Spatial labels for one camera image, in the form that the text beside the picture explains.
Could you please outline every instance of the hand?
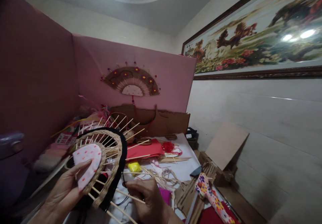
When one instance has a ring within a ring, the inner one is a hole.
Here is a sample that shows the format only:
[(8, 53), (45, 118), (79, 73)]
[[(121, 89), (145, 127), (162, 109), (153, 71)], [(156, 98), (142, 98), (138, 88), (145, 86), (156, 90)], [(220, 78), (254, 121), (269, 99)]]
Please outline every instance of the hand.
[(146, 204), (134, 200), (139, 219), (148, 223), (182, 223), (173, 210), (163, 201), (155, 179), (134, 180), (126, 183), (129, 193), (144, 199)]
[(83, 196), (82, 192), (79, 192), (77, 184), (75, 184), (75, 176), (91, 162), (92, 160), (88, 160), (79, 163), (63, 173), (50, 192), (39, 213), (30, 223), (63, 223), (68, 213)]

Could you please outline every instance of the painting frame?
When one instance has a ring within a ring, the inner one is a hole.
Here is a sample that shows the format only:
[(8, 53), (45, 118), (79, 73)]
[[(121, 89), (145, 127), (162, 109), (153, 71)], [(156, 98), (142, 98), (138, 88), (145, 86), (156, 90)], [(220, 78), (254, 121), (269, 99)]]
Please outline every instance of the painting frame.
[[(251, 0), (239, 0), (189, 39), (182, 44), (181, 54), (184, 55), (184, 48), (191, 43), (194, 39), (221, 23), (224, 19), (232, 13), (246, 5)], [(195, 74), (194, 80), (241, 80), (241, 79), (298, 79), (298, 78), (319, 78), (322, 77), (322, 65), (319, 66), (302, 66), (295, 68), (284, 69), (271, 69), (271, 70), (257, 70), (247, 72), (234, 72), (234, 73), (219, 73), (208, 75)]]

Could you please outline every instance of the framed painting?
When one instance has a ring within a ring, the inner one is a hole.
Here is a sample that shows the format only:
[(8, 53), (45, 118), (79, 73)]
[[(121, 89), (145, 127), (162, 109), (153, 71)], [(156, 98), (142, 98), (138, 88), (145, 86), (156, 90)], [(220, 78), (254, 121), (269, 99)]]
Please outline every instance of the framed painting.
[(322, 76), (322, 0), (240, 0), (182, 45), (195, 80)]

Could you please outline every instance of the woven straw border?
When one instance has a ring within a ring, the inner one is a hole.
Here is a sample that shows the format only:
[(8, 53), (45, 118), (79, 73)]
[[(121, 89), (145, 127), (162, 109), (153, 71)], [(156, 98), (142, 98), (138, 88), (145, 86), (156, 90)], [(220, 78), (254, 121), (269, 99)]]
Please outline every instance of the woven straw border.
[[(99, 194), (99, 196), (97, 198), (95, 198), (94, 202), (93, 202), (93, 207), (95, 209), (97, 209), (100, 204), (102, 203), (102, 201), (104, 200), (107, 192), (108, 192), (108, 189), (116, 175), (116, 172), (118, 170), (118, 166), (119, 166), (119, 161), (120, 161), (120, 158), (121, 158), (121, 155), (122, 155), (122, 142), (121, 142), (121, 138), (119, 135), (115, 134), (115, 133), (112, 133), (108, 130), (96, 130), (96, 131), (93, 131), (93, 132), (89, 132), (83, 136), (81, 136), (80, 138), (78, 138), (76, 140), (76, 143), (77, 144), (80, 144), (81, 140), (85, 140), (85, 138), (89, 137), (89, 136), (92, 136), (92, 135), (96, 135), (96, 134), (104, 134), (104, 135), (107, 135), (107, 136), (110, 136), (113, 138), (113, 140), (115, 140), (118, 148), (119, 148), (119, 151), (118, 151), (118, 155), (115, 159), (115, 162), (114, 162), (114, 166), (113, 166), (113, 169), (111, 171), (111, 174), (109, 175), (109, 178), (107, 180), (107, 182), (104, 184), (104, 187), (103, 189), (101, 190), (101, 193)], [(101, 151), (102, 151), (102, 159), (101, 159), (101, 163), (99, 165), (99, 167), (97, 168), (97, 171), (95, 173), (95, 175), (93, 176), (92, 180), (89, 182), (89, 184), (84, 188), (83, 190), (83, 193), (84, 194), (88, 194), (92, 187), (94, 186), (94, 184), (96, 183), (96, 180), (98, 179), (98, 176), (100, 175), (100, 172), (102, 171), (102, 169), (104, 168), (104, 163), (106, 161), (106, 148), (101, 144), (101, 143), (98, 143), (98, 142), (95, 142), (96, 145), (98, 145), (100, 148), (101, 148)]]

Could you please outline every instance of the pink polka dot fabric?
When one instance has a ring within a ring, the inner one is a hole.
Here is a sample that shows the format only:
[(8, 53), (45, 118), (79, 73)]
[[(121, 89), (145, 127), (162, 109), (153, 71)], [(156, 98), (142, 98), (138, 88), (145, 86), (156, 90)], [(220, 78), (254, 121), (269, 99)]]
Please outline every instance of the pink polka dot fabric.
[(102, 151), (98, 145), (92, 143), (76, 150), (73, 153), (73, 158), (75, 165), (92, 159), (91, 165), (87, 168), (85, 173), (81, 177), (78, 176), (78, 189), (81, 192), (96, 173), (98, 166), (101, 163)]

